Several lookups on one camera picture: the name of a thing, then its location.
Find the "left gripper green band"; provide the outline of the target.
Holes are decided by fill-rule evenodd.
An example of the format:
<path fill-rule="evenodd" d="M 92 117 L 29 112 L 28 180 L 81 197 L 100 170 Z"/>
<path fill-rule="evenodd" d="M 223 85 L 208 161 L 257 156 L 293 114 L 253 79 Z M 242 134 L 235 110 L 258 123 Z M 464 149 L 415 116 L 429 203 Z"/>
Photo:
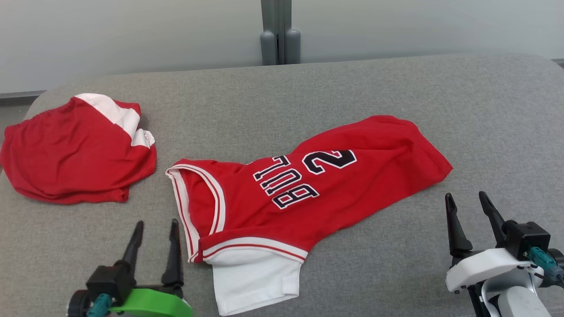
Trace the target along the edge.
<path fill-rule="evenodd" d="M 138 221 L 122 258 L 128 275 L 135 275 L 137 255 L 144 233 L 144 222 Z M 191 317 L 193 309 L 183 298 L 184 273 L 181 235 L 177 219 L 171 222 L 171 243 L 167 267 L 161 277 L 163 286 L 119 287 L 115 285 L 90 285 L 74 293 L 67 305 L 69 317 L 108 317 L 123 313 L 133 317 Z"/>

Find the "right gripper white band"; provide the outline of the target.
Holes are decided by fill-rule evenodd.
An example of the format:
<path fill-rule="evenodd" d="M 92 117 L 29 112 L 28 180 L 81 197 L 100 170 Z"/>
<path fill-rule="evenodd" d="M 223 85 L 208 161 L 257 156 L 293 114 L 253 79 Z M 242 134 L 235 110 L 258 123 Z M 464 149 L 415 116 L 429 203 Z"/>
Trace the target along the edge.
<path fill-rule="evenodd" d="M 496 240 L 496 249 L 488 249 L 461 260 L 446 273 L 449 292 L 461 291 L 479 282 L 484 282 L 487 292 L 501 292 L 514 286 L 536 289 L 534 269 L 530 261 L 518 261 L 506 247 L 505 220 L 496 209 L 487 193 L 478 192 L 482 210 L 488 217 Z M 451 193 L 445 195 L 449 252 L 454 258 L 471 253 L 473 245 L 467 239 L 457 215 L 458 208 Z"/>

